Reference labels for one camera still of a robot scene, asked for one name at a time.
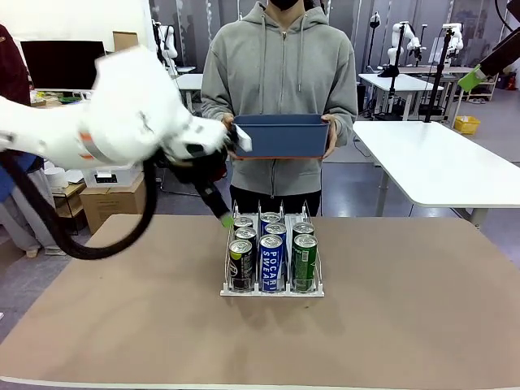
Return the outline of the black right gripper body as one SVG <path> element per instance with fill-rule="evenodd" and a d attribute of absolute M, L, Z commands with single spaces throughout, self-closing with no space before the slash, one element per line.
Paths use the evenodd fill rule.
<path fill-rule="evenodd" d="M 519 36 L 520 31 L 514 30 L 496 47 L 496 63 L 499 70 L 503 70 L 519 58 Z"/>

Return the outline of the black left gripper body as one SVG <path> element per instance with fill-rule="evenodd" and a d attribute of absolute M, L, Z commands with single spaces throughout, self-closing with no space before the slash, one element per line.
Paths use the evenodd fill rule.
<path fill-rule="evenodd" d="M 213 154 L 188 160 L 175 160 L 162 153 L 165 167 L 182 184 L 191 184 L 209 208 L 227 208 L 221 192 L 215 182 L 227 173 L 226 160 L 228 151 L 223 148 Z"/>

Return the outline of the person's left hand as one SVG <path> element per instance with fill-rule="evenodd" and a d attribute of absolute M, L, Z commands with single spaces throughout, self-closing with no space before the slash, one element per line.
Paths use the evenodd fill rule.
<path fill-rule="evenodd" d="M 327 148 L 323 155 L 323 159 L 328 158 L 336 148 L 337 142 L 337 132 L 336 132 L 336 118 L 334 115 L 325 114 L 321 117 L 323 122 L 326 122 L 328 125 L 328 134 L 327 134 Z"/>

